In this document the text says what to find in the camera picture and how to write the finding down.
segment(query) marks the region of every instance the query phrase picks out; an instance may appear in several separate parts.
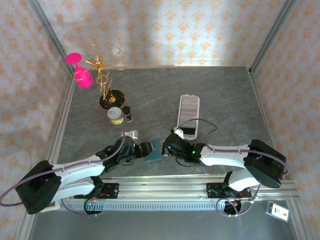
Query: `small bottle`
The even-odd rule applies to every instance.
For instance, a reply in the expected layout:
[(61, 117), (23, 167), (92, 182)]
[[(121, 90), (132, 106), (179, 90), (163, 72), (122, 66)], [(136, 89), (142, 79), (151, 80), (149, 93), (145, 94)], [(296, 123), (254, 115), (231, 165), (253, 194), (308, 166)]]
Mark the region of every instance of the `small bottle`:
[(129, 106), (124, 106), (122, 108), (124, 119), (127, 123), (130, 123), (132, 121), (132, 116), (131, 116), (131, 110)]
[(122, 111), (119, 107), (111, 107), (108, 110), (107, 115), (113, 125), (119, 125), (124, 121), (124, 116), (122, 115)]

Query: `patterned wallpaper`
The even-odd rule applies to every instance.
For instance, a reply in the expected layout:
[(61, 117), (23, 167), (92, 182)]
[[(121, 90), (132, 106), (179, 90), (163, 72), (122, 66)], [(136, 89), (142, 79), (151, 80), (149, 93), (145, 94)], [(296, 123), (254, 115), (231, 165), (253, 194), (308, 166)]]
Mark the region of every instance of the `patterned wallpaper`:
[(250, 67), (285, 0), (40, 0), (67, 53), (120, 47), (128, 68)]
[(320, 235), (320, 1), (298, 0), (255, 81), (287, 156), (314, 239)]
[[(0, 4), (0, 193), (46, 157), (69, 74), (26, 0)], [(5, 203), (16, 203), (13, 191)], [(0, 207), (11, 240), (24, 207)]]

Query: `smartphone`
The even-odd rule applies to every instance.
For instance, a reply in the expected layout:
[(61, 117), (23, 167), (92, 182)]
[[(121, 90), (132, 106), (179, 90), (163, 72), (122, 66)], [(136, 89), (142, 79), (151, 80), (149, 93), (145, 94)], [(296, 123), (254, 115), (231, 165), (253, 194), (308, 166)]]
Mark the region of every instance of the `smartphone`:
[[(182, 95), (180, 97), (177, 127), (190, 119), (199, 118), (200, 99), (195, 95)], [(198, 120), (187, 122), (181, 127), (183, 138), (195, 140), (198, 134)]]

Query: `label sticker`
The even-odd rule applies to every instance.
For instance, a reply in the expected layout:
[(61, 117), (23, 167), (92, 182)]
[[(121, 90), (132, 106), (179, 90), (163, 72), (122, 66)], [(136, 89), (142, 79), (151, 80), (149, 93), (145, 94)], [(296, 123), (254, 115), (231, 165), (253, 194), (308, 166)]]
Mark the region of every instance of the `label sticker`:
[(273, 204), (272, 205), (272, 210), (271, 210), (271, 214), (277, 218), (280, 218), (284, 221), (288, 221), (289, 218), (289, 210), (285, 209), (282, 206), (279, 206), (277, 204)]

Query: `marble surface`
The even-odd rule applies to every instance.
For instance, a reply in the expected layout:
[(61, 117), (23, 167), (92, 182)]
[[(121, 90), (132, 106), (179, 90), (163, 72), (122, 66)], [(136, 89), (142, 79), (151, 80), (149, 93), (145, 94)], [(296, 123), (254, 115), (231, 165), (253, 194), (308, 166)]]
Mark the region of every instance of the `marble surface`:
[[(99, 106), (97, 83), (90, 88), (75, 87), (59, 152), (58, 163), (87, 158), (113, 145), (120, 138), (119, 129), (138, 131), (136, 142), (164, 141), (176, 126), (180, 96), (200, 98), (199, 117), (218, 125), (209, 137), (215, 146), (238, 146), (260, 139), (271, 145), (254, 90), (245, 67), (179, 67), (125, 69), (112, 71), (112, 88), (126, 94), (131, 107), (130, 123), (112, 125)], [(203, 143), (211, 126), (199, 122), (197, 139)], [(118, 166), (105, 177), (161, 176), (181, 174), (219, 174), (232, 167), (183, 167), (174, 158), (161, 161), (135, 160), (131, 166)]]

